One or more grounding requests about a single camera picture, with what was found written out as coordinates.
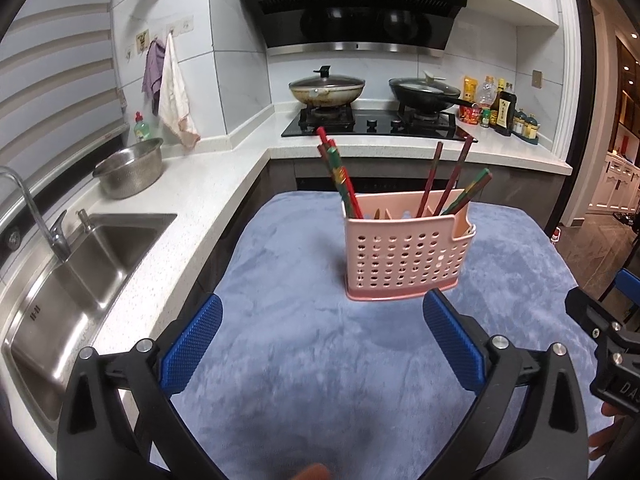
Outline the person's right hand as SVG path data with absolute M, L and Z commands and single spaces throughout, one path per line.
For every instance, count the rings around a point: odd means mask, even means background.
M 588 446 L 589 459 L 592 462 L 605 456 L 616 440 L 626 420 L 626 415 L 621 410 L 606 402 L 601 406 L 601 414 L 605 417 L 612 418 L 613 422 L 610 426 L 590 434 Z

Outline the person's left hand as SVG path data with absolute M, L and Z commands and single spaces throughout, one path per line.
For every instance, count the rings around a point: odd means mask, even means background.
M 292 480 L 330 480 L 331 473 L 323 464 L 315 463 L 299 471 Z

